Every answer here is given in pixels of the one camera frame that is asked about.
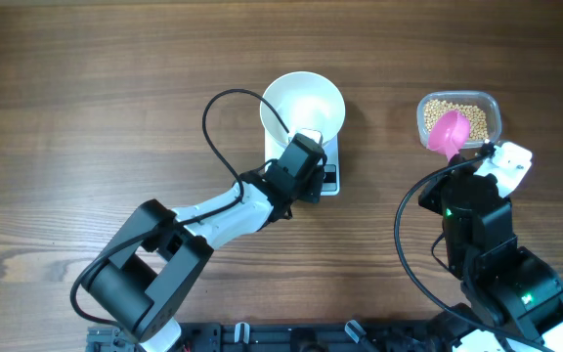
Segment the clear plastic container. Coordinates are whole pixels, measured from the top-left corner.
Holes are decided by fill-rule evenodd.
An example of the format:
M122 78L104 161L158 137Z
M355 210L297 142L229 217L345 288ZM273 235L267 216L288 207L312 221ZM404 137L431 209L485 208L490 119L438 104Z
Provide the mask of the clear plastic container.
M426 148L429 139L429 131L425 127L425 104L432 99L447 101L448 103L474 105L486 113L486 123L488 123L488 137L491 142L496 143L502 129L500 122L500 112L498 111L497 101L489 94L477 91L449 91L435 92L428 94L418 103L416 109L416 122L418 123L418 134L420 143ZM484 141L466 141L464 149L479 148Z

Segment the white bowl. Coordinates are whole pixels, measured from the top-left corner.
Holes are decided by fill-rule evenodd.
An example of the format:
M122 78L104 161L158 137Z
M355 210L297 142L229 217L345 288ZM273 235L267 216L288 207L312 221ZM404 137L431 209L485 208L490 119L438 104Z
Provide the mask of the white bowl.
M303 128L319 131L323 146L338 134L344 122L342 94L327 78L316 73L285 74L271 83L263 97L277 110L290 132ZM278 144L288 144L288 134L264 103L260 104L260 119Z

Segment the digital scale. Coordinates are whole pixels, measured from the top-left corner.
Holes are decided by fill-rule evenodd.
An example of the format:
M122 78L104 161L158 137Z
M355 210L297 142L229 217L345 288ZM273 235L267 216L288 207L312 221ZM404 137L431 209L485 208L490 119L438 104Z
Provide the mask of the digital scale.
M284 147L282 147L269 132L264 131L264 160L272 158L280 158ZM338 163L338 136L323 147L327 155L327 164L325 165L325 181L323 182L323 190L321 196L335 196L340 192L340 167Z
M340 193L338 132L345 117L342 94L327 78L313 72L291 72L276 79L264 92L271 106L260 104L264 125L264 161L280 158L288 137L304 130L318 132L327 155L321 196Z

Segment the wood grain surface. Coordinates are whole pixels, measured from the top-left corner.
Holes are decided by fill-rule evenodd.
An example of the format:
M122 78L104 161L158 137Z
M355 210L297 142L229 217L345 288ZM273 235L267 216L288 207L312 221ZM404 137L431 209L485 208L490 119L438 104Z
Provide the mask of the wood grain surface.
M129 214L150 198L189 205L230 187L201 136L207 101L228 88L263 92L296 70L323 74L346 100L341 193L215 252L178 320L435 315L401 268L392 224L408 188L445 165L415 121L420 99L441 90L493 95L502 137L534 152L514 229L563 278L563 2L2 8L0 351L82 350L89 324L69 306L70 285ZM236 170L262 163L253 98L219 101L208 128ZM429 256L439 232L438 216L406 210L413 268L455 304L457 281Z

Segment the black mounting rail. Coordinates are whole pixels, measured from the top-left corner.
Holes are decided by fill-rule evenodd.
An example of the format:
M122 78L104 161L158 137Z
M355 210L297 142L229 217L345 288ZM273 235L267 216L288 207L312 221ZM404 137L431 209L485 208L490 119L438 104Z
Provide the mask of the black mounting rail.
M345 332L344 324L252 325L249 343L235 342L236 326L181 323L182 336L174 351L185 352L366 352ZM382 352L425 351L427 321L364 324L367 338ZM306 336L314 341L304 341ZM113 327L88 329L86 352L144 352Z

